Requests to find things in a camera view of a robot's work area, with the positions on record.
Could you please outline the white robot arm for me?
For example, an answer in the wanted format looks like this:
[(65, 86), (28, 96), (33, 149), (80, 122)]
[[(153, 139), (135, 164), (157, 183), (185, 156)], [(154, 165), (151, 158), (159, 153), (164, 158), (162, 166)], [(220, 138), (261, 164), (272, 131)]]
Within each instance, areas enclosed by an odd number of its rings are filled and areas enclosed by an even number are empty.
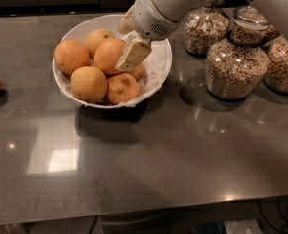
[(224, 7), (250, 5), (256, 8), (288, 40), (288, 0), (135, 0), (118, 24), (118, 30), (131, 37), (116, 68), (134, 69), (150, 54), (151, 43), (170, 36), (188, 11), (217, 1)]

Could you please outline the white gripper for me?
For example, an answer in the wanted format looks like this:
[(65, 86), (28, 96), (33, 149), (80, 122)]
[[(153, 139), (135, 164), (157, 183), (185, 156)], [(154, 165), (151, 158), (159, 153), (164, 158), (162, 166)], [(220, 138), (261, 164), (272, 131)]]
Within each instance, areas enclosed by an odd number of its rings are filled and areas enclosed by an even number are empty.
[(127, 34), (135, 29), (145, 38), (128, 36), (122, 56), (115, 68), (120, 71), (133, 70), (150, 55), (151, 40), (166, 39), (178, 26), (177, 22), (170, 21), (159, 12), (153, 0), (135, 0), (134, 6), (131, 6), (118, 22), (117, 30), (122, 34)]

